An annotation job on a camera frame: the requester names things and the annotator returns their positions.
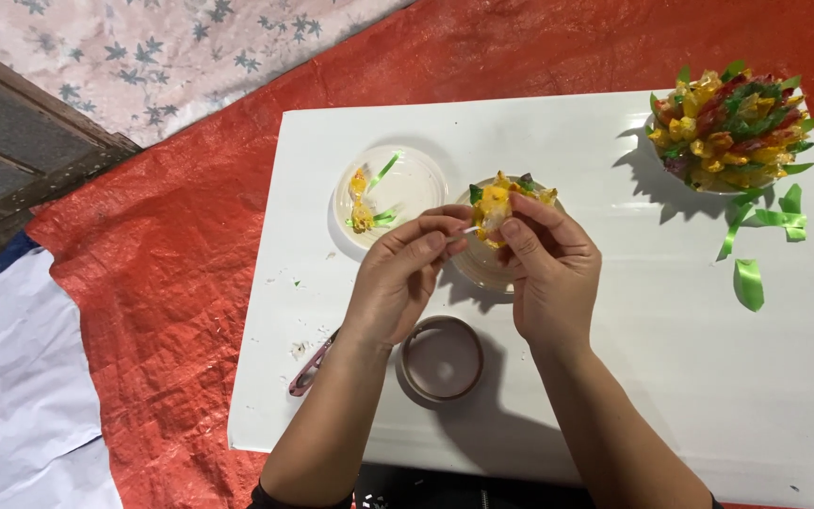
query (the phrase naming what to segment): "white board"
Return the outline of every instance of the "white board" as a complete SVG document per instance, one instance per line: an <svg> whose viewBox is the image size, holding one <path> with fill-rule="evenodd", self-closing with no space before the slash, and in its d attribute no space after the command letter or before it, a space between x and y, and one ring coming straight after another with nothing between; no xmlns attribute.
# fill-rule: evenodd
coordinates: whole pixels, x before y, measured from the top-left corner
<svg viewBox="0 0 814 509"><path fill-rule="evenodd" d="M814 168L775 189L802 186L807 241L741 228L733 255L715 263L726 198L689 191L657 166L642 138L649 115L648 91L286 112L230 445L272 449L301 402L288 381L342 320L358 266L327 222L342 168L369 147L405 144L438 162L452 201L499 169L557 187L604 254L594 350L643 417L718 499L814 507ZM814 148L799 155L808 161ZM758 313L734 296L735 258L759 260ZM424 316L436 314L488 339L480 386L426 409L401 388L392 356L366 461L578 481L505 298L449 266ZM310 343L299 361L296 341Z"/></svg>

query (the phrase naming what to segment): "left hand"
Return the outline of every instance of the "left hand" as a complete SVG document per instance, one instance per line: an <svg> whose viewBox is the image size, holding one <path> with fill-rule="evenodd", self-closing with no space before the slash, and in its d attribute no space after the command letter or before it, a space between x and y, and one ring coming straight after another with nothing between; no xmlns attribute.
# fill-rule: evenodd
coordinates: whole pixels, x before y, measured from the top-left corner
<svg viewBox="0 0 814 509"><path fill-rule="evenodd" d="M445 205L394 228L373 244L356 274L345 336L396 345L407 337L429 302L441 267L467 248L467 239L448 244L469 227L472 209Z"/></svg>

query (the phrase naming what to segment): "right hand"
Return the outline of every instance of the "right hand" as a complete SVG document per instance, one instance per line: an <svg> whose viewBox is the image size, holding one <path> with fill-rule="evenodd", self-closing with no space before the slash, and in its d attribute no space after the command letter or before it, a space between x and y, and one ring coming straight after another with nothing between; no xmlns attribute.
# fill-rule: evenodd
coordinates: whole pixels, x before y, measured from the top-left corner
<svg viewBox="0 0 814 509"><path fill-rule="evenodd" d="M497 256L514 271L514 326L532 349L556 348L572 361L591 351L602 253L570 215L518 193L510 202Z"/></svg>

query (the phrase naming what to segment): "candy flower arrangement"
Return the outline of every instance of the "candy flower arrangement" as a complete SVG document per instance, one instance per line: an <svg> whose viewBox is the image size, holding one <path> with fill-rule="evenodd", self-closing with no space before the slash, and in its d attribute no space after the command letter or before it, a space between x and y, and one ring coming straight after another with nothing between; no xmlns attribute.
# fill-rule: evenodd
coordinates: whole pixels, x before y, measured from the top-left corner
<svg viewBox="0 0 814 509"><path fill-rule="evenodd" d="M799 76L753 76L743 61L721 76L705 71L690 82L689 66L667 99L651 96L654 121L646 132L665 170L696 191L737 192L767 187L812 166L793 164L812 147L814 119L798 108Z"/></svg>

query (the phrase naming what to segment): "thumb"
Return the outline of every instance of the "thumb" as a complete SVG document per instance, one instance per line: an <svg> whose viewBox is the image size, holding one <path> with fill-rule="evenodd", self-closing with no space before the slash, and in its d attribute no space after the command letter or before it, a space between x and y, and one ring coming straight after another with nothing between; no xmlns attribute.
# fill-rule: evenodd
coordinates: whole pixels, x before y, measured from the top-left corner
<svg viewBox="0 0 814 509"><path fill-rule="evenodd" d="M401 249L391 261L391 272L399 280L435 261L445 250L445 234L435 231L426 234Z"/></svg>
<svg viewBox="0 0 814 509"><path fill-rule="evenodd" d="M516 217L507 218L500 231L526 272L543 272L554 260L539 242L536 232Z"/></svg>

